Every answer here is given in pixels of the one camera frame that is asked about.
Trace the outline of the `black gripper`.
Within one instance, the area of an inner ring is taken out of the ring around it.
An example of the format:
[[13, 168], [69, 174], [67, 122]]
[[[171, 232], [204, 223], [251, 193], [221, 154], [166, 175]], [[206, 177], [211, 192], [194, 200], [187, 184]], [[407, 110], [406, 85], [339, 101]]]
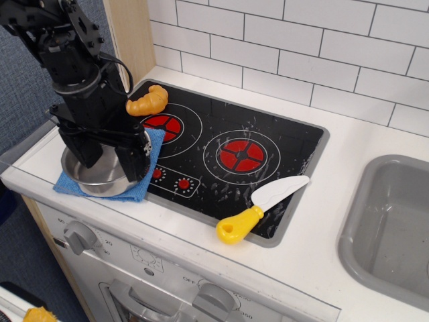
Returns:
[[122, 83], [102, 82], [86, 97], [65, 96], [50, 112], [58, 118], [64, 143], [83, 166], [97, 163], [103, 154], [100, 144], [115, 146], [127, 180], [140, 182], [149, 170], [149, 156], [143, 151], [147, 135], [126, 112], [127, 100]]

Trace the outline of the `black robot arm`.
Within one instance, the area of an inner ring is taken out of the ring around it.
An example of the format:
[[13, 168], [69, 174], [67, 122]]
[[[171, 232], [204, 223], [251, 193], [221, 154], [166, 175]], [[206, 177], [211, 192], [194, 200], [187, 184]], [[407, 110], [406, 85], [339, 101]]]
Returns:
[[64, 100], [50, 113], [78, 161], [93, 167], [108, 145], [128, 181], [141, 181], [150, 165], [149, 139], [125, 110], [129, 92], [117, 68], [121, 61], [101, 52], [98, 25], [76, 1], [2, 1], [1, 26], [48, 71]]

